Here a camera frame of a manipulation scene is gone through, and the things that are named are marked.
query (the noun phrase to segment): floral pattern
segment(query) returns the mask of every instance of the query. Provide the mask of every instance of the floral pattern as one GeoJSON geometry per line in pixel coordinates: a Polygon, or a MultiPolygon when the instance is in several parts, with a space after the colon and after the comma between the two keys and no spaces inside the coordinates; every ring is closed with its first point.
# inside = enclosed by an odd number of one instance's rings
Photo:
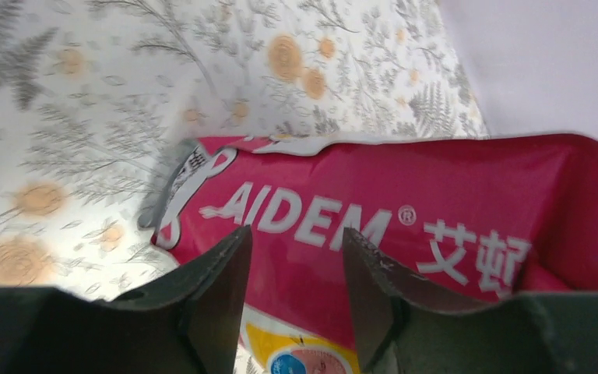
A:
{"type": "Polygon", "coordinates": [[[0,284],[109,299],[173,269],[136,218],[175,134],[340,130],[487,135],[434,0],[0,0],[0,284]]]}

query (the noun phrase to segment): plastic packaging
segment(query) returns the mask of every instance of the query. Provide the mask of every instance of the plastic packaging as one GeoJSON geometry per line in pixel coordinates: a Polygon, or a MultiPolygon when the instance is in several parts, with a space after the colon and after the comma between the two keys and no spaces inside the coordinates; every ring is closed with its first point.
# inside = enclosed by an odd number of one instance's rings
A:
{"type": "Polygon", "coordinates": [[[153,243],[185,263],[251,225],[241,335],[271,372],[358,372],[340,251],[347,227],[482,302],[598,290],[595,140],[201,142],[211,157],[176,181],[153,243]]]}

